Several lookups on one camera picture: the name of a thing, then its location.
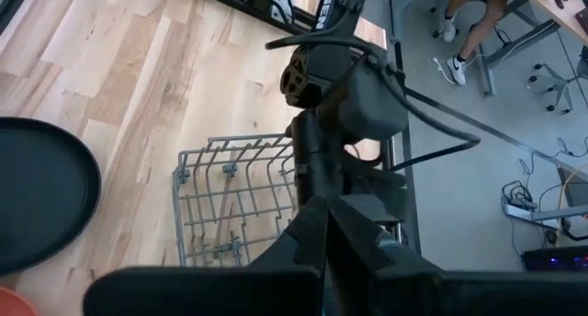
wire rack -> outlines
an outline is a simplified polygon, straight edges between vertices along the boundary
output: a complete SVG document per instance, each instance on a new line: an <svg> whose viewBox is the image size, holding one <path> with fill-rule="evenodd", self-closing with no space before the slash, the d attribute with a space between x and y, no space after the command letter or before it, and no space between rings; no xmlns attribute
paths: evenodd
<svg viewBox="0 0 588 316"><path fill-rule="evenodd" d="M178 154L173 201L180 265L251 263L297 207L291 140L283 134L210 138Z"/></svg>

white cable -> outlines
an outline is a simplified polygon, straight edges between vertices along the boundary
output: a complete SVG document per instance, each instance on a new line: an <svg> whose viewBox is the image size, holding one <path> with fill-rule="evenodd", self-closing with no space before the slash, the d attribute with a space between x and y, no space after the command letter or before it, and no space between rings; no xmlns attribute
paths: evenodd
<svg viewBox="0 0 588 316"><path fill-rule="evenodd" d="M447 75L445 74L445 71L443 70L443 66L441 65L441 63L439 63L439 60L437 58L433 58L432 60L433 60L434 63L437 64L437 70L443 74L443 77L445 77L445 79L448 82L450 82L451 84L455 85L456 84L455 82L453 82L452 80L450 80L449 78L447 78Z"/></svg>
<svg viewBox="0 0 588 316"><path fill-rule="evenodd" d="M541 35L541 33L543 33L543 31L547 30L548 28L551 28L551 26L552 26L552 24L548 24L548 25L547 25L546 27L544 27L544 28L543 28L541 31L539 31L539 32L538 32L538 33L537 33L535 36L533 36L533 37L531 37L531 38L529 38L529 39L527 39L527 40L525 40L525 41L522 41L522 42L520 42L520 43L516 44L516 46L513 46L513 48L512 48L510 51L508 51L508 53L506 53L506 54L503 56L503 58L500 60L500 62L498 62L498 64L501 64L501 63L503 63L503 61L504 61L504 60L506 60L506 58L508 58L508 56L509 56L509 55L510 55L510 54L511 54L511 53L512 53L514 50L516 50L516 48L518 48L519 46L521 46L521 45L523 45L523 44L526 44L526 43L527 43L527 42L529 42L530 40L534 40L536 37L539 37L539 36Z"/></svg>
<svg viewBox="0 0 588 316"><path fill-rule="evenodd" d="M466 63L466 65L464 65L463 67L464 68L467 68L469 65L471 65L472 63L474 63L476 61L476 59L478 59L480 57L486 58L486 57L489 57L489 56L490 56L489 54L478 54L473 59L471 59L470 62Z"/></svg>

bolt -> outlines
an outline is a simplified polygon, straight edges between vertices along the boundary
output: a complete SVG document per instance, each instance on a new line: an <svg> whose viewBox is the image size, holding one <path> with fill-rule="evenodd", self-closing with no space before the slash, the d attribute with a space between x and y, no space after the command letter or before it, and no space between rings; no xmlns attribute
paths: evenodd
<svg viewBox="0 0 588 316"><path fill-rule="evenodd" d="M373 65L377 65L378 64L378 58L376 58L375 56L369 54L367 56L367 62L373 64Z"/></svg>

electronic device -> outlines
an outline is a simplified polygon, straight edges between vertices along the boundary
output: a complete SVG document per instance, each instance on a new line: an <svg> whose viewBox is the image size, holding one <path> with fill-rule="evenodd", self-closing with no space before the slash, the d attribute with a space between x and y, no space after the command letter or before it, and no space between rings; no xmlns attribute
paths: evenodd
<svg viewBox="0 0 588 316"><path fill-rule="evenodd" d="M544 248L521 255L527 271L588 273L588 247Z"/></svg>

person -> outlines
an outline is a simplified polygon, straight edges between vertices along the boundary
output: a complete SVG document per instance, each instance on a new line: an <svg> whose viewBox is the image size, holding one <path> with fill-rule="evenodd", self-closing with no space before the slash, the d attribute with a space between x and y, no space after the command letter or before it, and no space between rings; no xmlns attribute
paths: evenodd
<svg viewBox="0 0 588 316"><path fill-rule="evenodd" d="M456 14L458 9L467 0L449 0L445 11L445 18L441 23L441 34L443 40L451 42L456 37ZM466 59L476 50L478 45L492 32L494 25L503 17L508 0L486 0L486 13L478 24L470 31L461 51L447 59L447 66L453 75L453 79L459 85L466 84Z"/></svg>

